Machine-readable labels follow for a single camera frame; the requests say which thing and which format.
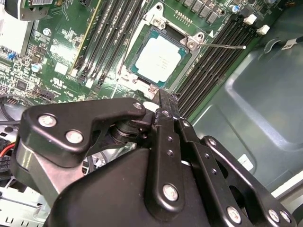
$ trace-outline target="ram slot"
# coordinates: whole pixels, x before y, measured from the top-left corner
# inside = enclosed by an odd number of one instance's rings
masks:
[[[123,11],[114,32],[108,38],[106,45],[104,45],[104,50],[100,55],[94,71],[92,72],[92,76],[95,80],[94,85],[99,85],[99,87],[102,85],[107,75],[104,75],[104,70],[107,69],[107,63],[113,58],[112,54],[116,50],[120,50],[121,45],[117,45],[117,43],[123,44],[120,41],[125,41],[124,31],[126,28],[128,28],[128,25],[132,23],[132,20],[136,16],[136,12],[138,12],[137,10],[141,7],[141,5],[141,0],[131,0],[126,3],[127,8]]]
[[[248,45],[256,35],[255,30],[243,25],[240,17],[231,18],[214,44]],[[179,109],[183,117],[189,117],[214,86],[225,76],[241,50],[207,48],[199,63],[178,90]]]
[[[126,29],[123,31],[122,36],[114,44],[114,46],[116,46],[117,48],[115,48],[115,50],[112,52],[111,56],[109,57],[109,61],[106,64],[104,70],[102,71],[102,75],[99,79],[98,84],[103,83],[107,74],[109,73],[110,69],[112,68],[114,62],[117,61],[116,58],[118,57],[119,53],[121,52],[121,47],[122,47],[123,43],[125,43],[127,37],[129,35],[131,35],[130,32],[133,31],[133,30],[136,30],[136,25],[137,25],[136,22],[138,22],[139,18],[141,18],[141,13],[140,12],[141,12],[142,2],[143,2],[143,0],[140,1],[137,8],[135,9],[135,12],[133,13],[131,19],[129,20],[129,23],[127,24]]]
[[[106,34],[110,30],[111,23],[114,21],[118,11],[120,10],[123,0],[111,0],[107,3],[106,10],[102,19],[99,20],[97,30],[95,31],[89,46],[85,52],[84,63],[79,70],[79,75],[87,79],[89,72],[91,71],[96,58],[99,55],[100,47],[106,39]]]

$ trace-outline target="capacitor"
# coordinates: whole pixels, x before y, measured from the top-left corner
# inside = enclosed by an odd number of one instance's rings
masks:
[[[40,63],[32,64],[31,70],[34,73],[38,73],[38,72],[40,72],[42,70],[42,65]]]
[[[52,31],[51,31],[49,28],[43,29],[42,33],[43,33],[45,36],[51,36],[51,35],[52,35]]]
[[[229,6],[229,11],[231,13],[238,13],[240,11],[240,7],[239,6],[236,6],[236,5],[230,5]]]
[[[276,0],[264,0],[266,4],[274,4]]]

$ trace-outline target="chip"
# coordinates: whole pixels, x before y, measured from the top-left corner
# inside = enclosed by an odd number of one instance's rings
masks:
[[[18,80],[17,84],[16,84],[16,88],[18,88],[21,91],[25,91],[27,89],[27,83],[24,81]]]

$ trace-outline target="black cable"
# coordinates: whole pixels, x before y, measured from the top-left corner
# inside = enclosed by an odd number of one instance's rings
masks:
[[[108,158],[106,157],[106,155],[104,154],[103,151],[100,151],[100,153],[101,153],[102,156],[103,156],[103,159],[104,159],[104,161],[105,161],[105,164],[107,164],[107,163],[108,163]]]
[[[92,155],[87,157],[87,163],[89,165],[89,172],[90,173],[96,170]]]

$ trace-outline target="integrated circuit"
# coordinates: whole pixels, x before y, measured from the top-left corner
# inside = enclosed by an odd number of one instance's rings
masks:
[[[162,87],[188,52],[178,41],[152,28],[138,49],[129,70]]]
[[[27,89],[27,83],[24,81],[18,80],[17,84],[16,84],[16,88],[21,91],[25,91]]]

